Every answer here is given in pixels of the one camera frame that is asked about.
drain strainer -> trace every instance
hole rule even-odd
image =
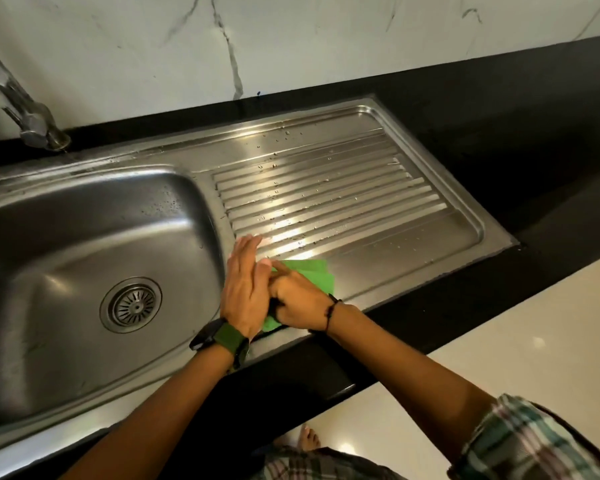
[[[149,278],[129,278],[105,295],[100,305],[100,320],[111,331],[128,333],[149,323],[161,302],[158,283]]]

person's right arm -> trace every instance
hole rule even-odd
[[[269,293],[278,298],[281,323],[325,330],[391,392],[452,463],[495,399],[391,335],[352,305],[338,303],[328,322],[328,295],[301,274],[274,261]]]

black countertop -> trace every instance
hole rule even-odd
[[[376,308],[370,316],[385,329],[429,353],[600,258],[600,38],[70,133],[73,149],[83,149],[368,94],[375,94],[521,242]],[[18,155],[12,160],[17,161],[43,154],[5,141],[0,164],[7,162],[5,155]],[[374,382],[334,343],[312,336],[224,378],[163,475],[236,463],[245,452]],[[55,477],[94,441],[17,477]]]

green sponge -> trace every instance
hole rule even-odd
[[[309,281],[328,294],[333,294],[335,278],[327,272],[327,261],[324,259],[291,259],[283,261],[289,269],[304,275]],[[268,316],[262,325],[263,332],[270,332],[281,326],[272,316]]]

person's left hand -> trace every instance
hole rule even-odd
[[[227,261],[227,276],[220,301],[220,316],[251,341],[262,329],[269,309],[271,260],[256,263],[262,236],[247,235],[235,242]]]

